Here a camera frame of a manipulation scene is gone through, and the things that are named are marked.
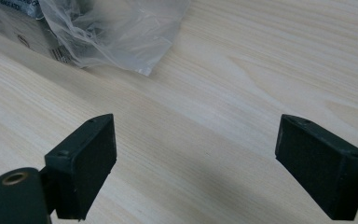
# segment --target clamp jaw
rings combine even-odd
[[[358,210],[358,147],[312,121],[282,115],[276,159],[333,220]]]
[[[46,166],[0,176],[0,223],[85,219],[117,159],[113,115],[86,121],[46,156]]]

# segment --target wood grain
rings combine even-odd
[[[0,37],[0,174],[104,113],[118,161],[84,223],[344,223],[274,148],[282,113],[358,146],[358,1],[194,0],[150,77]]]

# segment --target transparent plastic bag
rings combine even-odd
[[[60,45],[80,67],[149,75],[172,45],[190,0],[41,0]]]

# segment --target black bracket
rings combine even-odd
[[[277,160],[334,220],[358,210],[358,148],[323,127],[282,115]]]
[[[40,172],[20,168],[0,176],[0,224],[85,219],[117,159],[113,115],[86,121],[46,156]]]

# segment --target black clamp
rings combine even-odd
[[[90,119],[46,156],[40,172],[20,168],[0,176],[0,224],[85,219],[117,159],[113,115]]]
[[[321,126],[282,115],[277,160],[334,220],[358,210],[358,148]]]

